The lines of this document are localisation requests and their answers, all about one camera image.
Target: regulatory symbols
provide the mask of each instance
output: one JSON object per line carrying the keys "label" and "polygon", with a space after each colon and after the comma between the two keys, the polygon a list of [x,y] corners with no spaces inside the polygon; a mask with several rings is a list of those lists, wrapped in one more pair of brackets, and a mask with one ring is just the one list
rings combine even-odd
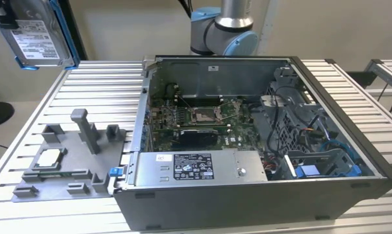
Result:
{"label": "regulatory symbols", "polygon": [[183,167],[183,171],[191,171],[191,165],[189,164],[189,165],[186,165],[185,167]]}

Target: blue connector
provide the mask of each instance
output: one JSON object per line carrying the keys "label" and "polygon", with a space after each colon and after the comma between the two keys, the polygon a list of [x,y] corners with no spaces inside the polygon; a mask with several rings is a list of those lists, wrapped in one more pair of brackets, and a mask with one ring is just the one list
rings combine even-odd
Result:
{"label": "blue connector", "polygon": [[121,177],[125,174],[125,168],[113,167],[110,170],[110,177]]}
{"label": "blue connector", "polygon": [[346,174],[347,177],[362,176],[363,171],[360,170],[358,165],[354,165],[352,170]]}

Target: hard drive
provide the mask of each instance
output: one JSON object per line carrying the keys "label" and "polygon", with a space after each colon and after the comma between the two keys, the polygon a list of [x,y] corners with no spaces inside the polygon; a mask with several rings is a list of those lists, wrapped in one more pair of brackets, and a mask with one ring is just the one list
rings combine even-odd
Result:
{"label": "hard drive", "polygon": [[58,0],[0,1],[0,32],[22,69],[78,67],[79,55]]}

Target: slotted aluminum surface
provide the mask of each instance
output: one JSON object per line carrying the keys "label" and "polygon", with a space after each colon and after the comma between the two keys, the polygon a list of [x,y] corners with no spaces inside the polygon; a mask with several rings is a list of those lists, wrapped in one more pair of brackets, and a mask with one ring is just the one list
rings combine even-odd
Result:
{"label": "slotted aluminum surface", "polygon": [[372,71],[392,87],[392,60],[372,60],[366,68]]}
{"label": "slotted aluminum surface", "polygon": [[[392,164],[392,116],[336,64],[324,60],[305,63]],[[45,124],[62,123],[63,129],[78,129],[69,121],[74,108],[89,109],[89,118],[98,128],[119,124],[130,131],[122,164],[129,162],[141,72],[141,62],[87,61],[78,70],[62,73],[0,160],[2,233],[130,232],[114,198],[27,203],[13,203],[10,199],[43,141],[38,134]],[[392,190],[378,200],[362,201],[338,220],[174,233],[392,233]]]}

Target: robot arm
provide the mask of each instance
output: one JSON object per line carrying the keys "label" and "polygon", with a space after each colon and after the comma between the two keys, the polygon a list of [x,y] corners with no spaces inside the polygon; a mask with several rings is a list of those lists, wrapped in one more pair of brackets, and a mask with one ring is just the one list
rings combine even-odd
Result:
{"label": "robot arm", "polygon": [[[195,54],[253,54],[259,37],[250,9],[251,0],[222,0],[222,10],[203,7],[191,13]],[[87,60],[69,0],[0,0],[0,32],[22,69],[75,69]]]}
{"label": "robot arm", "polygon": [[259,36],[251,30],[251,0],[222,0],[191,15],[191,51],[198,55],[251,55]]}

